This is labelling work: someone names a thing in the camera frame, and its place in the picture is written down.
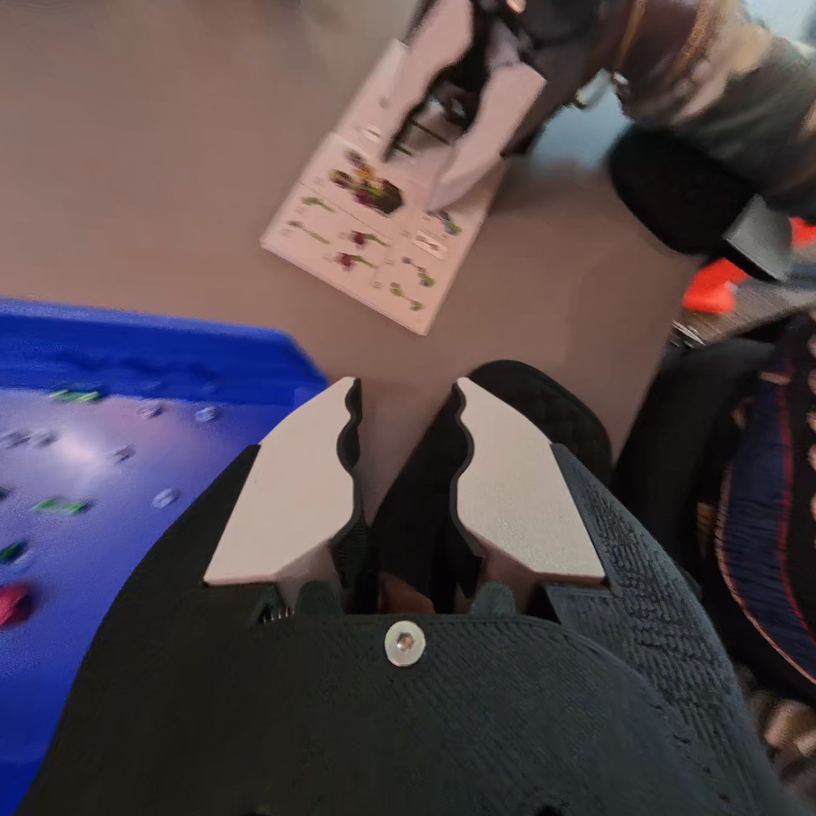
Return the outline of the grey mesh office chair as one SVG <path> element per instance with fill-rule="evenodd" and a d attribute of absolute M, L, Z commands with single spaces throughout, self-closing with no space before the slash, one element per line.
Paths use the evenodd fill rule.
<path fill-rule="evenodd" d="M 785 283 L 792 270 L 792 227 L 787 215 L 753 196 L 723 234 L 726 256 L 753 278 Z"/>

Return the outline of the orange plastic object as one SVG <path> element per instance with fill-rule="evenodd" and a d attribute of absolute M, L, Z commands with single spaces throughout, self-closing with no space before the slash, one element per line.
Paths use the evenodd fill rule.
<path fill-rule="evenodd" d="M 791 219 L 790 226 L 794 250 L 814 248 L 814 219 Z M 740 286 L 752 279 L 763 280 L 757 275 L 750 275 L 748 266 L 748 260 L 733 263 L 729 258 L 719 258 L 711 261 L 696 273 L 689 284 L 682 298 L 682 308 L 713 315 L 733 312 Z"/>

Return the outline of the magenta lego flower piece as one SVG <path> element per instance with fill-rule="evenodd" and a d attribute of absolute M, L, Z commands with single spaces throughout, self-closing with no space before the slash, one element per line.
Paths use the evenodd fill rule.
<path fill-rule="evenodd" d="M 25 622 L 33 607 L 34 591 L 28 584 L 1 586 L 1 629 Z"/>

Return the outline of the lego instruction booklet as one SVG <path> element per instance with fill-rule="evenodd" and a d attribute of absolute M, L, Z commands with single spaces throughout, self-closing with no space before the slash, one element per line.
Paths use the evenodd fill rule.
<path fill-rule="evenodd" d="M 393 39 L 308 162 L 261 246 L 427 335 L 482 229 L 504 168 L 493 169 L 454 204 L 423 209 L 458 134 L 435 101 L 413 120 L 391 158 L 377 160 L 383 97 L 404 53 Z"/>

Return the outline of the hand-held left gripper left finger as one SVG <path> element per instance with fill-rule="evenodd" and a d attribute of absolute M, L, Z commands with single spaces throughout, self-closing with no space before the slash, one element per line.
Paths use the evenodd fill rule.
<path fill-rule="evenodd" d="M 270 584 L 293 608 L 324 582 L 350 610 L 375 605 L 374 549 L 356 466 L 362 382 L 345 377 L 260 442 L 205 571 L 208 587 Z"/>

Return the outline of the black honeycomb cushion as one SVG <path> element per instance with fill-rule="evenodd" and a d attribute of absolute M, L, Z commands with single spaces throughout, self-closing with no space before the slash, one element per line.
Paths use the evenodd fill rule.
<path fill-rule="evenodd" d="M 754 192 L 722 163 L 665 130 L 629 127 L 610 149 L 609 180 L 620 201 L 661 243 L 715 260 Z"/>

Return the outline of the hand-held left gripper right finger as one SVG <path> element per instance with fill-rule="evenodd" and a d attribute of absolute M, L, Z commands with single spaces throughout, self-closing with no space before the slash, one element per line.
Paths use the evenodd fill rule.
<path fill-rule="evenodd" d="M 450 483 L 445 547 L 455 607 L 502 584 L 525 612 L 538 588 L 600 588 L 607 577 L 546 433 L 469 378 L 454 383 L 463 464 Z"/>

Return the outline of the scattered green lego stems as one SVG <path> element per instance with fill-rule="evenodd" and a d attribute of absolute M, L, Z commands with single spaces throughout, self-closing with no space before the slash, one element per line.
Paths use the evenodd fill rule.
<path fill-rule="evenodd" d="M 2 575 L 99 503 L 114 401 L 100 392 L 2 388 Z"/>

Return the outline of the blue plastic bin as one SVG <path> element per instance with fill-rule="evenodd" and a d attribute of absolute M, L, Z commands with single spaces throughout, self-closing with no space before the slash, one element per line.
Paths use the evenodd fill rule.
<path fill-rule="evenodd" d="M 2 388 L 100 392 L 114 401 L 99 503 L 71 530 L 42 544 L 2 586 L 26 583 L 34 607 L 2 629 L 2 811 L 12 811 L 37 772 L 78 667 L 131 572 L 187 507 L 249 445 L 328 379 L 278 331 L 177 317 L 2 300 Z M 136 408 L 161 402 L 142 420 Z M 221 416 L 196 423 L 195 410 Z M 178 500 L 152 499 L 165 488 Z"/>

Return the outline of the person's right forearm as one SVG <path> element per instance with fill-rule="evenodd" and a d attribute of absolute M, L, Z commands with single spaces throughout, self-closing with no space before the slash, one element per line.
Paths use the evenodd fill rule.
<path fill-rule="evenodd" d="M 814 219 L 814 47 L 745 2 L 634 2 L 610 72 L 623 114 L 743 179 L 770 209 Z"/>

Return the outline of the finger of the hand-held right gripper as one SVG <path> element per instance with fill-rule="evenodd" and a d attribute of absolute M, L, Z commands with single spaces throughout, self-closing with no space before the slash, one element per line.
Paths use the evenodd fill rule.
<path fill-rule="evenodd" d="M 380 160 L 387 162 L 405 126 L 421 109 L 443 73 L 473 44 L 474 3 L 436 2 L 423 17 L 383 101 Z"/>
<path fill-rule="evenodd" d="M 546 84 L 535 68 L 521 61 L 490 74 L 476 116 L 456 138 L 440 175 L 428 190 L 425 210 L 443 210 L 478 185 L 502 161 L 502 153 Z"/>

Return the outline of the person's dark printed sweatshirt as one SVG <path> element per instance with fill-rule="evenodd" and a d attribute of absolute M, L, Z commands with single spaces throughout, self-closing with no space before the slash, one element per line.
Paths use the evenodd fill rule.
<path fill-rule="evenodd" d="M 814 311 L 793 318 L 742 407 L 715 554 L 744 628 L 731 649 L 762 684 L 814 706 Z"/>

